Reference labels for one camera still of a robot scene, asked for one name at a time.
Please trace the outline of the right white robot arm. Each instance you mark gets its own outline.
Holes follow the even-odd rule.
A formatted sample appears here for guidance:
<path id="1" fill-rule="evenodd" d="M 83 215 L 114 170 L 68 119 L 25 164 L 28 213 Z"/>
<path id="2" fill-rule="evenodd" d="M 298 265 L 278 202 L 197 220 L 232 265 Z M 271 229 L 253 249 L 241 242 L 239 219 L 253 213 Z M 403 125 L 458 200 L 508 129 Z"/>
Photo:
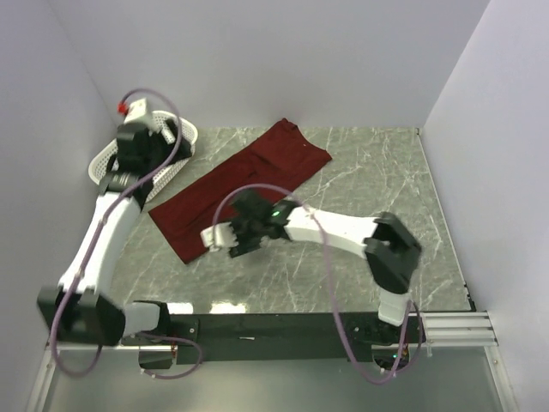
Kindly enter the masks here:
<path id="1" fill-rule="evenodd" d="M 231 201 L 230 220 L 235 258 L 258 249 L 264 238 L 311 242 L 334 247 L 365 259 L 380 288 L 377 334 L 396 342 L 407 331 L 405 311 L 411 278 L 419 265 L 422 246 L 394 214 L 357 217 L 300 206 L 292 200 L 271 203 L 247 189 Z"/>

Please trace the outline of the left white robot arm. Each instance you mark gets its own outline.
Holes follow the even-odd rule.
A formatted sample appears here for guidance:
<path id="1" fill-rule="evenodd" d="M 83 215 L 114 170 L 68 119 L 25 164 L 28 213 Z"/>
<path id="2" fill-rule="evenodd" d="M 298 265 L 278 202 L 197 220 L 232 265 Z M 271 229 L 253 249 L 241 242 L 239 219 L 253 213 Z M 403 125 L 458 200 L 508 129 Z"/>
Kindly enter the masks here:
<path id="1" fill-rule="evenodd" d="M 169 339 L 165 303 L 144 300 L 120 307 L 107 294 L 145 204 L 189 161 L 197 138 L 190 122 L 155 111 L 119 125 L 115 139 L 94 157 L 88 171 L 99 195 L 91 223 L 57 286 L 43 287 L 37 299 L 51 344 L 114 346 L 140 332 L 153 345 Z"/>

